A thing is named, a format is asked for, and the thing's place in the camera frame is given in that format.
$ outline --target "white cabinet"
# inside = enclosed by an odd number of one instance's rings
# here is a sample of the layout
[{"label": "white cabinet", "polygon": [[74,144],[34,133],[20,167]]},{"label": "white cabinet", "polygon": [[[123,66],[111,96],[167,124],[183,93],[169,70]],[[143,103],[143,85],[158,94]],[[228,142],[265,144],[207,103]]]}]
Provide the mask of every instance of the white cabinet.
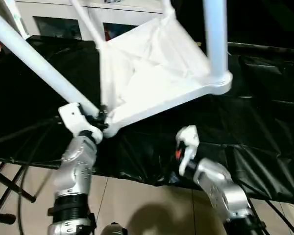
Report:
[{"label": "white cabinet", "polygon": [[[161,14],[159,0],[122,0],[118,4],[107,4],[103,0],[80,1],[90,18],[96,17],[103,28],[114,37],[130,30],[120,24],[141,25]],[[91,40],[86,26],[79,19],[68,0],[25,0],[16,2],[25,27],[31,35]]]},{"label": "white cabinet", "polygon": [[17,2],[17,7],[30,35],[92,39],[72,6]]},{"label": "white cabinet", "polygon": [[97,18],[102,23],[126,24],[136,26],[150,21],[151,19],[159,15],[159,13],[152,12],[127,11],[94,7],[89,7],[88,10],[91,16],[97,16]]}]

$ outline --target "black stand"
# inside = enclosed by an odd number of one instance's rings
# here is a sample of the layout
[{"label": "black stand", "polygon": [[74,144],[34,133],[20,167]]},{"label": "black stand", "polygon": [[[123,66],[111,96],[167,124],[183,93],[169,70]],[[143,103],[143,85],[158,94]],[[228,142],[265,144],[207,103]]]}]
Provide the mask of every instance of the black stand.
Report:
[{"label": "black stand", "polygon": [[[0,172],[4,166],[5,166],[5,163],[0,164]],[[14,176],[12,181],[0,173],[0,183],[7,186],[6,191],[4,192],[2,198],[0,199],[0,210],[1,210],[2,206],[4,205],[7,197],[9,196],[11,190],[16,193],[19,193],[20,187],[16,185],[16,182],[19,179],[19,177],[21,176],[22,172],[24,171],[24,168],[25,168],[24,166],[20,167],[20,169],[18,170],[18,172],[16,173],[16,175]],[[21,190],[21,195],[30,202],[36,201],[36,197],[30,195],[28,192],[24,191],[23,189]],[[15,215],[13,215],[13,214],[0,214],[0,223],[13,224],[15,222],[15,219],[16,219]]]}]

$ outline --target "tile floor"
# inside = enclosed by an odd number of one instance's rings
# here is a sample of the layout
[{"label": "tile floor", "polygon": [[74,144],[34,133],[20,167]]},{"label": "tile floor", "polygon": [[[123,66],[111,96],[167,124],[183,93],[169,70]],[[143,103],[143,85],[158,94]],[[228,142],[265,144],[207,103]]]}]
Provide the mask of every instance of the tile floor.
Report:
[{"label": "tile floor", "polygon": [[[9,164],[3,174],[12,179],[19,166]],[[53,205],[53,170],[31,167],[25,190],[37,195],[30,203],[23,199],[22,218],[26,235],[46,235],[51,218],[47,209]],[[6,187],[0,184],[0,197]],[[222,223],[208,198],[197,190],[153,187],[128,180],[93,176],[90,208],[97,218],[99,235],[104,226],[118,222],[130,235],[224,235]],[[253,200],[254,206],[271,235],[290,235],[289,228],[265,202]],[[274,204],[294,225],[294,205]],[[1,213],[16,214],[17,194],[11,192]],[[0,224],[0,235],[18,235],[17,223]]]}]

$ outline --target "black tarp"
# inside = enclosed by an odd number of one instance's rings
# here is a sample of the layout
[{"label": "black tarp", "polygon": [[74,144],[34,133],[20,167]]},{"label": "black tarp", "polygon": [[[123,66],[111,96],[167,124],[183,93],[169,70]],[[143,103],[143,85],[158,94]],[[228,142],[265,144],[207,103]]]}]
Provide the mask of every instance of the black tarp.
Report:
[{"label": "black tarp", "polygon": [[[28,40],[96,106],[98,53],[93,42]],[[175,135],[195,124],[196,159],[226,166],[258,191],[252,197],[294,203],[294,59],[265,50],[233,50],[230,92],[206,95],[119,131],[99,146],[94,173],[160,185],[195,188],[176,173]],[[0,61],[0,160],[57,168],[72,135],[57,117],[66,102],[10,54]]]}]

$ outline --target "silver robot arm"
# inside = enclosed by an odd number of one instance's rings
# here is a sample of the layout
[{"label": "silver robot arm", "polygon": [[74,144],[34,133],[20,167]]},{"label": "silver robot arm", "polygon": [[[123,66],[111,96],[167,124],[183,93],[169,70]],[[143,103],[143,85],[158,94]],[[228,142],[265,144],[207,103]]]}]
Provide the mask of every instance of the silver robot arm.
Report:
[{"label": "silver robot arm", "polygon": [[203,158],[194,161],[199,137],[195,126],[181,129],[176,135],[175,157],[179,174],[188,177],[208,195],[212,207],[229,235],[263,235],[265,224],[253,214],[247,195],[221,164]]},{"label": "silver robot arm", "polygon": [[48,211],[53,216],[48,235],[89,235],[94,233],[96,222],[88,194],[102,132],[86,120],[78,103],[61,107],[59,113],[74,138],[54,177],[55,202]]}]

